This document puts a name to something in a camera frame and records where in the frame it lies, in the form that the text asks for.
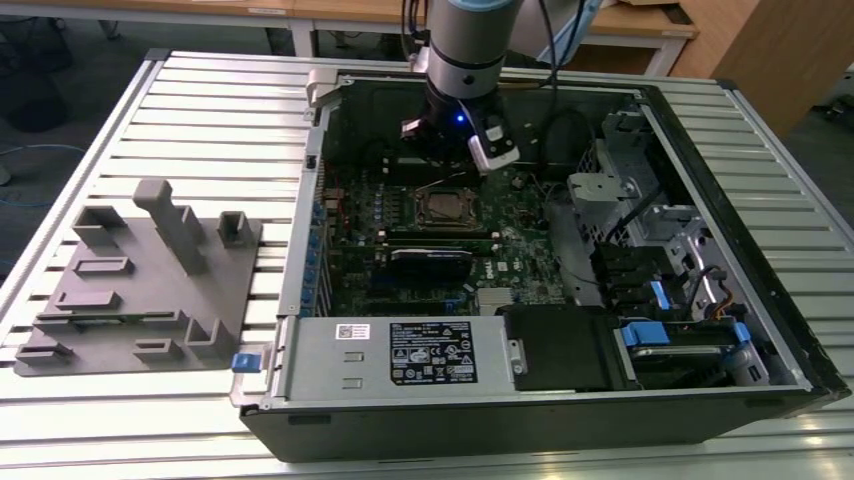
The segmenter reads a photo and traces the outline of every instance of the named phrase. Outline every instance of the cpu socket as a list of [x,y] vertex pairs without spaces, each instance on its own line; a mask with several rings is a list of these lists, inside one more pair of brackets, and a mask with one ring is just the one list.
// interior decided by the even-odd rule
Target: cpu socket
[[480,228],[478,195],[467,188],[432,188],[415,193],[415,223],[427,231],[471,231]]

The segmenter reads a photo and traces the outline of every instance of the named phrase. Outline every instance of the motherboard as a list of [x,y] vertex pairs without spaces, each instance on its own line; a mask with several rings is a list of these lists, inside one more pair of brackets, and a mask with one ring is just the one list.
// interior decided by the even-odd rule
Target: motherboard
[[512,169],[451,180],[395,185],[331,171],[334,316],[492,315],[508,303],[566,302],[543,208],[555,185]]

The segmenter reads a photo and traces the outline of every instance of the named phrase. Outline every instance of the capacitor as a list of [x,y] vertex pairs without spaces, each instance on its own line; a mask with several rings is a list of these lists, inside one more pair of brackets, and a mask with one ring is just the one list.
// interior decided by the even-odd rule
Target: capacitor
[[512,177],[512,180],[510,180],[510,186],[514,190],[522,190],[524,188],[524,178],[522,178],[519,175]]

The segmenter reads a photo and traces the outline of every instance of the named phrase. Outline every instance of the barcode sticker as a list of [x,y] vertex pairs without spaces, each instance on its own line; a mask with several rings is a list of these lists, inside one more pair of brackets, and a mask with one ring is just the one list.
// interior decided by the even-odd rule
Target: barcode sticker
[[286,15],[287,11],[280,8],[250,8],[250,13],[259,13],[262,15]]
[[339,323],[335,326],[335,340],[370,340],[371,325],[367,323]]

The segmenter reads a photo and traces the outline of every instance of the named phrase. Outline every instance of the circuit board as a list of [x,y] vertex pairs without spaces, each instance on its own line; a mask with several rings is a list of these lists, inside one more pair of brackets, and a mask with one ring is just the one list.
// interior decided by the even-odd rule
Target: circuit board
[[[476,186],[387,185],[367,173],[330,176],[330,272],[334,316],[476,315],[476,291],[510,288],[512,301],[564,303],[543,214],[544,191],[506,169]],[[383,262],[402,249],[471,253],[454,285],[383,279]]]

